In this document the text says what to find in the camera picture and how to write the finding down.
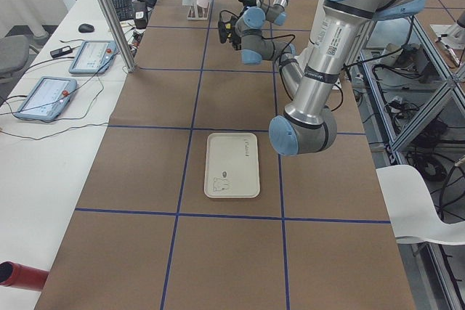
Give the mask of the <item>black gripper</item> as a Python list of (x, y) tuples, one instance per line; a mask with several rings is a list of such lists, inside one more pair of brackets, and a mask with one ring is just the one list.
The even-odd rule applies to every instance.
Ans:
[(255, 7), (256, 0), (238, 0), (244, 8)]
[[(230, 30), (225, 28), (225, 24), (230, 23), (232, 28)], [(234, 17), (231, 17), (229, 21), (218, 21), (218, 32), (219, 32), (219, 42), (225, 44), (226, 41), (229, 41), (232, 44), (234, 50), (241, 50), (241, 37), (235, 32), (235, 24), (237, 20)]]

